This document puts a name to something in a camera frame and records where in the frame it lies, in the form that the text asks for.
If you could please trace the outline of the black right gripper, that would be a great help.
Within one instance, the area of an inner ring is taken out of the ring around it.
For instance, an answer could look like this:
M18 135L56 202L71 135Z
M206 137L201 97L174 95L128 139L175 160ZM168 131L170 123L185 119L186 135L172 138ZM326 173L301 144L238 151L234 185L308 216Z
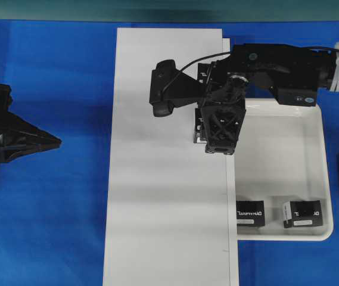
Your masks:
M11 88L0 84L0 163L59 148L61 140L9 111Z

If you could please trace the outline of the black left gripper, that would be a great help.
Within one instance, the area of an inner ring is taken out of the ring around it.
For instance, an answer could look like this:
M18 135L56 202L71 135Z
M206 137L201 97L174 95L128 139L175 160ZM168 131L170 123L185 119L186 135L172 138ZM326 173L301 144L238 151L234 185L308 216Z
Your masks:
M230 58L210 64L197 104L206 153L234 154L246 114L245 95L246 74L234 71Z

